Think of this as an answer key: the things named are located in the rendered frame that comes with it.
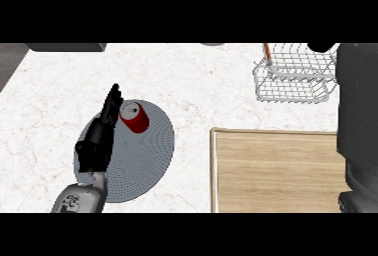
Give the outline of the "pale wooden tray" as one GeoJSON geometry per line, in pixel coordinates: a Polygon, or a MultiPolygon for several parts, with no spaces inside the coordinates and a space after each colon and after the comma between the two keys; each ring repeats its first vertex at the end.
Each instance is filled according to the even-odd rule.
{"type": "Polygon", "coordinates": [[[209,131],[211,211],[338,211],[345,163],[332,132],[209,131]]]}

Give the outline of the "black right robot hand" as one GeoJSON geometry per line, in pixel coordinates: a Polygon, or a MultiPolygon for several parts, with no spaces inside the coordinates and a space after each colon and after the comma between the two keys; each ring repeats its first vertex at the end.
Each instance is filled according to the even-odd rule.
{"type": "Polygon", "coordinates": [[[336,50],[339,154],[378,166],[378,43],[342,43],[336,50]]]}

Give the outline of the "grey round placemat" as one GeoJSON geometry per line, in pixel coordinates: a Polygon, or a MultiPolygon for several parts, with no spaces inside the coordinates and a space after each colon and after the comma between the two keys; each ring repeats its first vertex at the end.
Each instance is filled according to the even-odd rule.
{"type": "MultiPolygon", "coordinates": [[[[172,157],[174,130],[165,112],[154,104],[140,100],[122,101],[119,110],[131,102],[137,102],[144,109],[149,128],[143,133],[132,133],[123,125],[118,113],[110,161],[104,171],[107,185],[104,204],[125,202],[147,192],[165,173],[172,157]]],[[[78,141],[84,139],[91,121],[82,130],[78,141]]],[[[78,155],[73,146],[75,184],[88,185],[94,182],[91,177],[94,172],[79,173],[78,167],[78,155]]]]}

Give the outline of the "orange rod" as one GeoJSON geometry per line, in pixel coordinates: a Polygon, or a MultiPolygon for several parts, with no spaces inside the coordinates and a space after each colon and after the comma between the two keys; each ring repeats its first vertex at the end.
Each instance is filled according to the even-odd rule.
{"type": "Polygon", "coordinates": [[[270,55],[268,43],[262,43],[262,49],[264,49],[264,56],[265,56],[265,65],[271,66],[271,55],[270,55]]]}

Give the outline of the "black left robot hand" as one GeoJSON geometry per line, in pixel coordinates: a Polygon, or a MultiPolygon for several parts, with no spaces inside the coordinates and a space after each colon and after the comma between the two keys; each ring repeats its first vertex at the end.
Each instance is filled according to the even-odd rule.
{"type": "Polygon", "coordinates": [[[120,104],[119,86],[113,84],[104,99],[100,116],[92,119],[84,139],[75,144],[79,173],[106,171],[120,104]]]}

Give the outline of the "black rounded object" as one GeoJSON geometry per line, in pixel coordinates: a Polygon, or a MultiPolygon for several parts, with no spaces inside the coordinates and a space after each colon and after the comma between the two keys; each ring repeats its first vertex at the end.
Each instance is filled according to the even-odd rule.
{"type": "Polygon", "coordinates": [[[333,43],[308,43],[307,47],[311,51],[317,53],[324,53],[333,47],[333,43]]]}

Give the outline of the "dark grey flat block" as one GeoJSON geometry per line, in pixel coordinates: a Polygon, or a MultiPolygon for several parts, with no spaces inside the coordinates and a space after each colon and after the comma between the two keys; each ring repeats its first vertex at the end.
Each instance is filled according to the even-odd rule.
{"type": "Polygon", "coordinates": [[[103,52],[104,43],[26,43],[35,52],[103,52]]]}

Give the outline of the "red can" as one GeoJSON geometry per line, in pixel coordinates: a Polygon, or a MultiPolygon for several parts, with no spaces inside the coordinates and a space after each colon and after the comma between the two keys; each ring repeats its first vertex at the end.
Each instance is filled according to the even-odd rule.
{"type": "Polygon", "coordinates": [[[149,118],[137,102],[126,103],[119,110],[119,118],[132,133],[143,133],[149,128],[149,118]]]}

